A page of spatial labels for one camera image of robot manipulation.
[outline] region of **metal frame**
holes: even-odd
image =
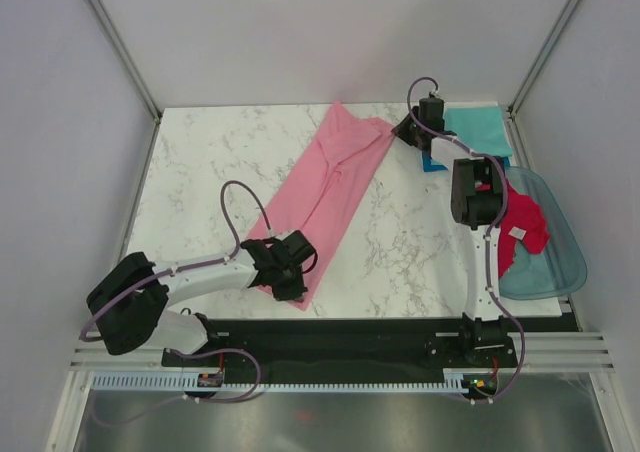
[[[113,51],[116,54],[116,57],[120,61],[123,69],[125,70],[127,76],[131,80],[136,92],[140,96],[140,99],[144,103],[151,117],[155,120],[156,124],[160,123],[160,118],[162,117],[162,111],[158,104],[153,99],[153,95],[149,91],[147,84],[145,83],[140,71],[136,67],[135,62],[131,58],[131,54],[129,53],[126,44],[120,37],[118,30],[116,29],[107,9],[105,8],[102,0],[85,0],[94,17],[96,18],[98,25],[102,29],[109,45],[113,48]]]
[[[202,385],[198,372],[96,372],[91,383],[95,391],[135,391],[135,392],[211,392]],[[444,374],[443,382],[416,382],[410,384],[261,384],[255,392],[278,393],[393,393],[393,394],[462,394],[469,389],[462,386],[463,375],[459,372]],[[220,392],[242,393],[252,384],[222,384]]]
[[[134,206],[132,207],[132,213],[127,222],[122,247],[120,248],[119,255],[121,257],[128,245],[136,210],[144,187],[158,134],[161,111],[135,66],[126,45],[122,41],[101,0],[86,1],[156,123],[156,129],[151,140],[149,152],[140,175],[141,179]],[[526,153],[524,138],[518,128],[517,112],[526,100],[531,87],[549,60],[561,36],[566,31],[581,1],[582,0],[566,1],[528,71],[527,76],[507,109],[508,117],[507,120],[505,120],[507,133],[514,148],[517,161],[524,167],[532,168],[532,164]],[[569,301],[561,300],[561,307],[564,314],[563,317],[570,317],[571,321],[577,320],[573,315],[573,308]],[[519,350],[519,336],[517,334],[511,334],[511,336],[514,339],[516,350]],[[621,407],[624,401],[621,400],[620,394],[617,393],[615,385],[617,380],[613,363],[601,334],[587,332],[528,332],[527,349],[525,366],[522,370],[525,374],[589,373],[594,390],[596,391],[598,406],[600,407],[614,450],[616,452],[640,450],[638,449],[634,435],[631,433],[632,429],[627,426],[625,420],[627,414],[625,413],[625,409]],[[162,367],[162,354],[163,349],[142,347],[125,356],[112,357],[107,354],[102,344],[78,344],[70,364],[70,372],[67,376],[64,392],[58,406],[46,450],[73,450],[77,434],[81,427],[82,415],[86,407],[89,389],[93,383],[96,372],[108,374],[110,371],[120,371],[124,373],[130,372],[132,374],[144,373],[149,376],[158,377],[175,374],[177,371],[182,373],[183,369]],[[211,368],[194,368],[189,370],[190,372],[212,371]],[[479,369],[468,369],[461,372],[476,373],[483,371]]]
[[[569,25],[569,22],[573,18],[581,2],[582,0],[567,0],[565,2],[562,10],[560,11],[560,15],[558,15],[558,18],[553,24],[553,27],[551,27],[547,38],[542,44],[542,48],[538,52],[538,55],[533,61],[529,72],[527,72],[522,85],[520,85],[518,92],[516,92],[515,98],[509,106],[509,112],[511,114],[516,114],[520,110],[520,107],[522,107],[522,103],[527,98],[531,87],[538,79],[540,72],[542,72],[542,69],[547,63],[547,60],[549,60],[549,57],[553,53],[553,50],[560,40],[560,37],[564,34],[567,26]]]

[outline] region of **cable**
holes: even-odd
[[[485,397],[489,397],[490,399],[494,399],[496,394],[498,393],[498,390],[500,389],[500,378],[496,375],[495,379],[496,379],[496,391],[493,394],[489,394],[484,390],[481,390],[480,387],[474,387],[474,388],[479,394],[484,395]]]
[[[227,188],[230,187],[231,185],[239,185],[240,187],[242,187],[243,189],[245,189],[247,192],[251,194],[251,197],[253,197],[253,200],[255,200],[256,203],[258,204],[258,208],[262,213],[262,217],[264,217],[264,223],[267,226],[267,231],[269,232],[269,235],[273,237],[273,229],[271,228],[271,222],[269,222],[269,216],[267,215],[267,211],[264,209],[264,206],[262,205],[262,202],[260,202],[260,199],[258,198],[256,193],[253,190],[251,190],[251,187],[249,187],[244,182],[240,182],[239,180],[228,180],[227,182],[224,183],[224,185],[220,189],[220,207],[222,209],[222,215],[224,216],[224,220],[227,222],[227,225],[229,226],[229,230],[231,230],[231,235],[233,235],[233,240],[235,241],[233,250],[229,254],[228,258],[221,257],[219,259],[205,260],[204,262],[197,262],[195,264],[183,265],[182,267],[178,267],[176,269],[176,272],[185,272],[187,270],[199,269],[201,267],[209,267],[211,265],[222,264],[228,259],[233,259],[236,255],[238,255],[238,252],[240,252],[240,236],[238,235],[238,231],[233,225],[233,222],[231,222],[231,217],[229,216],[229,212],[227,211],[227,204],[224,198],[225,197],[224,193],[226,192]]]
[[[495,167],[496,171],[498,172],[498,176],[500,177],[500,183],[502,184],[502,194],[503,194],[502,195],[502,207],[500,208],[500,211],[498,212],[498,215],[496,215],[496,218],[493,220],[493,222],[491,222],[491,224],[489,225],[489,227],[487,229],[486,236],[489,236],[491,231],[495,227],[498,226],[498,224],[500,223],[500,221],[504,217],[504,214],[507,212],[507,201],[508,201],[508,199],[507,199],[507,197],[508,197],[507,196],[507,190],[508,190],[508,188],[507,188],[507,177],[505,176],[505,173],[502,170],[502,167],[500,166],[500,163],[498,162],[498,160],[495,157],[493,157],[492,155],[481,154],[479,152],[475,152],[470,147],[468,147],[466,144],[464,144],[463,142],[458,140],[455,136],[441,134],[440,132],[436,132],[435,130],[431,130],[429,127],[427,127],[422,122],[420,122],[418,117],[416,117],[416,115],[413,113],[413,110],[411,110],[411,96],[413,95],[413,89],[415,88],[415,86],[418,85],[420,82],[424,82],[424,81],[431,82],[433,85],[435,85],[436,92],[439,89],[438,82],[436,82],[436,80],[431,78],[431,77],[426,77],[426,76],[425,77],[419,77],[419,78],[417,78],[416,80],[413,81],[413,83],[409,87],[409,91],[407,92],[407,108],[409,109],[409,116],[411,117],[413,122],[418,127],[420,127],[422,130],[424,130],[425,132],[428,132],[429,134],[431,134],[431,135],[433,135],[435,137],[438,137],[438,138],[443,139],[443,140],[447,140],[447,141],[457,145],[462,150],[464,150],[467,154],[469,154],[471,157],[488,159],[491,162],[491,164],[493,164],[493,166]],[[516,319],[511,314],[511,312],[509,312],[500,303],[498,297],[496,297],[496,295],[493,292],[493,284],[492,284],[492,281],[491,281],[491,243],[488,240],[485,240],[485,256],[486,256],[485,272],[486,272],[486,276],[487,276],[487,291],[489,292],[489,296],[491,297],[491,300],[493,300],[493,302],[496,304],[496,306],[500,309],[500,311],[511,322],[513,322],[513,324],[516,326],[516,328],[518,329],[518,332],[520,333],[520,342],[522,344],[522,348],[520,350],[520,359],[518,360],[518,365],[516,366],[516,370],[514,371],[514,373],[511,376],[511,378],[509,379],[509,382],[507,382],[507,385],[505,385],[504,388],[502,390],[500,390],[499,392],[497,392],[496,395],[493,397],[494,399],[496,399],[496,398],[500,397],[501,395],[503,395],[504,393],[506,393],[511,388],[511,386],[513,385],[513,382],[520,375],[520,372],[522,370],[522,366],[524,365],[525,337],[524,337],[524,329],[522,328],[522,324],[520,324],[520,321],[518,319]],[[478,403],[478,402],[486,402],[486,401],[487,401],[487,399],[482,399],[481,401],[476,401],[476,403]]]
[[[313,262],[311,262],[311,265],[309,266],[309,268],[307,270],[303,270],[302,271],[302,275],[308,274],[309,272],[311,272],[313,269],[316,268],[316,265],[318,265],[318,251],[314,250],[313,251]]]
[[[240,187],[244,188],[246,191],[248,191],[251,194],[251,197],[253,197],[253,199],[258,204],[258,207],[260,208],[260,212],[264,217],[264,222],[265,222],[265,225],[267,226],[267,230],[269,231],[269,234],[273,236],[273,229],[271,228],[271,222],[269,222],[267,211],[264,209],[262,202],[260,202],[260,199],[258,198],[256,193],[253,190],[251,190],[251,187],[249,187],[244,182],[240,182],[239,180],[229,180],[225,182],[222,188],[220,189],[220,208],[222,209],[222,215],[224,216],[224,220],[227,222],[227,225],[229,226],[229,230],[231,231],[231,235],[233,236],[233,240],[235,242],[233,250],[231,251],[228,257],[221,257],[219,259],[206,260],[204,262],[197,262],[195,264],[184,265],[182,267],[178,267],[175,273],[185,272],[187,270],[199,269],[200,267],[209,267],[212,265],[222,264],[229,259],[233,259],[236,255],[238,255],[238,252],[240,252],[240,236],[238,235],[238,231],[236,230],[235,226],[233,225],[233,222],[231,221],[231,217],[229,216],[229,212],[227,211],[227,204],[225,202],[225,192],[227,188],[230,187],[231,185],[239,185]],[[149,277],[145,277],[144,279],[139,280],[132,286],[127,287],[125,290],[120,292],[113,299],[107,302],[98,312],[96,312],[86,322],[86,324],[84,324],[84,327],[82,327],[82,330],[80,331],[80,340],[83,342],[100,342],[102,340],[102,337],[89,337],[87,334],[93,329],[93,326],[98,322],[98,320],[100,320],[102,316],[104,316],[104,314],[106,314],[109,310],[111,310],[120,301],[125,299],[128,295],[143,288],[148,283],[161,279],[163,277],[167,277],[168,275],[174,275],[174,271],[171,270],[170,268],[163,270],[162,272],[153,274]]]
[[[500,370],[500,362],[498,362],[497,357],[493,357],[493,372],[491,373],[491,377],[489,377],[489,382],[497,377],[498,370]]]
[[[177,350],[172,350],[172,353],[174,353],[175,355],[177,355],[178,357],[182,358],[182,359],[204,359],[205,357],[211,357],[214,355],[220,355],[222,356],[223,354],[238,354],[238,355],[242,355],[246,358],[248,358],[253,365],[256,368],[256,380],[253,383],[253,385],[251,386],[251,388],[249,390],[247,390],[246,392],[243,392],[242,394],[236,396],[236,397],[229,397],[226,399],[222,399],[222,398],[209,398],[209,399],[205,399],[205,398],[199,398],[199,399],[193,399],[191,398],[191,400],[193,400],[196,403],[199,402],[207,402],[207,403],[216,403],[216,404],[221,404],[221,403],[237,403],[237,402],[243,402],[245,400],[248,400],[251,398],[251,395],[256,391],[256,389],[260,386],[260,381],[262,380],[262,372],[260,370],[260,364],[258,363],[258,360],[251,355],[249,352],[247,352],[246,350],[242,350],[242,349],[234,349],[234,348],[227,348],[227,349],[218,349],[218,350],[213,350],[210,352],[203,352],[202,354],[193,354],[193,355],[189,355],[189,354],[183,354],[182,352],[179,352]],[[174,402],[178,402],[180,400],[184,400],[186,398],[189,398],[186,395],[177,395],[177,396],[173,396],[173,397],[169,397],[167,399],[164,399],[160,402],[158,402],[157,404],[152,405],[151,407],[143,410],[142,412],[137,413],[136,415],[134,415],[133,417],[129,417],[128,419],[125,420],[121,420],[119,422],[106,422],[102,419],[100,419],[99,417],[96,416],[96,412],[95,412],[95,407],[94,407],[94,403],[95,403],[95,396],[92,397],[91,401],[89,402],[88,408],[89,408],[89,414],[91,416],[91,418],[93,419],[93,421],[98,424],[100,427],[104,427],[107,429],[117,429],[119,427],[123,427],[125,425],[129,425],[131,422],[134,422],[136,420],[138,420],[139,418],[150,414],[151,412],[155,412],[156,410],[158,410],[161,407],[164,407],[165,405],[169,405],[172,404]]]

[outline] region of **glass panel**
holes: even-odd
[[[93,397],[96,416],[116,422],[175,394]],[[473,407],[430,394],[267,393],[232,405],[177,400],[115,429],[85,415],[78,451],[611,450],[586,375],[522,376],[495,404]]]

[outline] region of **teal cloth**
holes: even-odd
[[[497,105],[486,107],[451,107],[444,113],[446,130],[476,152],[511,157],[513,150],[504,133],[502,111]]]

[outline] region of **red cloth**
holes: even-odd
[[[500,238],[498,239],[498,276],[502,277],[513,265],[518,240],[530,254],[540,254],[549,242],[551,236],[547,232],[547,221],[542,209],[528,195],[516,192],[507,183],[508,207],[500,224]]]

